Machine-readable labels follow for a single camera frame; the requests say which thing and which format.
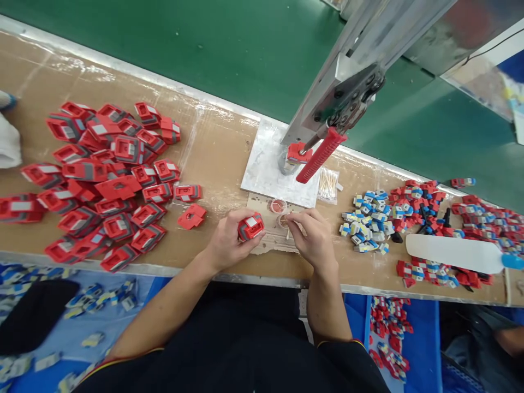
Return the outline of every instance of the cardboard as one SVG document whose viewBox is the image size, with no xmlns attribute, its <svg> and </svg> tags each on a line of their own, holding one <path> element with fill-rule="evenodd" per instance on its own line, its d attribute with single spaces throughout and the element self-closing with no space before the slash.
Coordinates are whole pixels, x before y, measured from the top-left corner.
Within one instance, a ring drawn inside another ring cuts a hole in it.
<svg viewBox="0 0 524 393">
<path fill-rule="evenodd" d="M 248 193 L 240 189 L 258 121 L 221 109 L 145 80 L 106 68 L 52 47 L 28 42 L 0 33 L 0 89 L 16 95 L 20 102 L 6 118 L 22 136 L 23 164 L 53 162 L 52 152 L 63 146 L 46 128 L 45 117 L 57 111 L 65 101 L 99 109 L 114 103 L 133 112 L 133 104 L 146 101 L 161 113 L 177 121 L 182 130 L 180 143 L 170 146 L 162 155 L 181 169 L 181 184 L 200 184 L 203 198 L 199 204 L 207 209 L 206 221 L 191 231 L 177 225 L 179 215 L 188 205 L 167 204 L 167 215 L 159 222 L 168 233 L 162 242 L 135 263 L 185 267 L 205 248 L 218 221 L 231 209 L 244 207 Z M 317 203 L 317 209 L 332 223 L 332 235 L 340 265 L 341 283 L 355 285 L 361 291 L 378 288 L 404 291 L 396 276 L 399 259 L 407 259 L 403 245 L 391 244 L 391 252 L 359 254 L 352 250 L 350 239 L 338 235 L 340 213 L 350 210 L 353 196 L 368 189 L 398 187 L 407 179 L 380 164 L 367 162 L 355 155 L 336 151 L 326 162 L 340 171 L 338 205 Z M 0 171 L 2 194 L 39 192 L 18 169 Z M 452 202 L 448 198 L 444 206 Z M 0 249 L 23 254 L 42 254 L 48 244 L 63 233 L 57 228 L 60 216 L 48 213 L 38 224 L 0 223 Z M 241 275 L 308 279 L 309 264 L 298 254 L 271 251 L 250 255 L 227 271 Z M 427 282 L 418 283 L 406 292 L 448 296 L 467 302 L 505 303 L 504 281 L 497 276 L 493 286 L 470 293 L 463 288 L 439 288 Z"/>
</svg>

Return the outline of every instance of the forearm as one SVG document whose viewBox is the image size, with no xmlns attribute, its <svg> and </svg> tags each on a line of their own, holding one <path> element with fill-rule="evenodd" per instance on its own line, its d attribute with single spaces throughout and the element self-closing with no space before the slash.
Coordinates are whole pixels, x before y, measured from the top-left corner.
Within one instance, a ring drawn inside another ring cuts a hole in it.
<svg viewBox="0 0 524 393">
<path fill-rule="evenodd" d="M 338 279 L 338 264 L 314 271 L 307 295 L 307 320 L 315 344 L 323 340 L 350 341 L 353 338 Z"/>
<path fill-rule="evenodd" d="M 217 273 L 200 253 L 135 317 L 106 360 L 138 356 L 165 344 L 187 320 L 207 285 Z"/>
</svg>

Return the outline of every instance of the person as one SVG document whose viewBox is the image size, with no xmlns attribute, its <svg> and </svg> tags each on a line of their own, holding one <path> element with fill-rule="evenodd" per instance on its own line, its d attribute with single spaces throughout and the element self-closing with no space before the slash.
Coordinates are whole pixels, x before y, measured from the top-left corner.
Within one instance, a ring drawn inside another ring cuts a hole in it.
<svg viewBox="0 0 524 393">
<path fill-rule="evenodd" d="M 317 210 L 287 215 L 297 249 L 313 266 L 307 319 L 314 346 L 298 319 L 297 290 L 210 284 L 260 244 L 265 232 L 238 240 L 239 222 L 253 215 L 240 209 L 221 219 L 207 247 L 146 304 L 75 393 L 389 392 L 353 339 L 331 229 Z"/>
</svg>

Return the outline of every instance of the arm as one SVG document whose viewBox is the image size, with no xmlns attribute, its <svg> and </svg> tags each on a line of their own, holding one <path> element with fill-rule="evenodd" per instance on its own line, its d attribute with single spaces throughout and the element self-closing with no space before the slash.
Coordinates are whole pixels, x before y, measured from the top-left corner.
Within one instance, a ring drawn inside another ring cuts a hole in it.
<svg viewBox="0 0 524 393">
<path fill-rule="evenodd" d="M 221 219 L 205 250 L 174 277 L 135 317 L 111 349 L 106 361 L 131 358 L 165 344 L 187 320 L 207 285 L 221 270 L 249 255 L 265 232 L 241 243 L 240 220 L 254 211 L 231 211 Z"/>
<path fill-rule="evenodd" d="M 353 338 L 338 279 L 338 262 L 331 242 L 331 229 L 316 209 L 287 215 L 296 248 L 313 266 L 307 296 L 307 320 L 315 344 L 350 341 Z M 302 233 L 297 223 L 304 228 Z"/>
</svg>

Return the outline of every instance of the right hand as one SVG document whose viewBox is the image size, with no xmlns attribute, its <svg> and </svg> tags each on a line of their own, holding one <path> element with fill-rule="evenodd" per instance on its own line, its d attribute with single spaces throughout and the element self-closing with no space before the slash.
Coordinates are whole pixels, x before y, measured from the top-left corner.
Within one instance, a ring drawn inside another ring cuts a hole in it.
<svg viewBox="0 0 524 393">
<path fill-rule="evenodd" d="M 331 228 L 317 209 L 290 213 L 286 215 L 286 219 L 296 248 L 316 272 L 338 267 L 331 241 Z M 306 235 L 302 233 L 297 223 L 302 225 Z"/>
</svg>

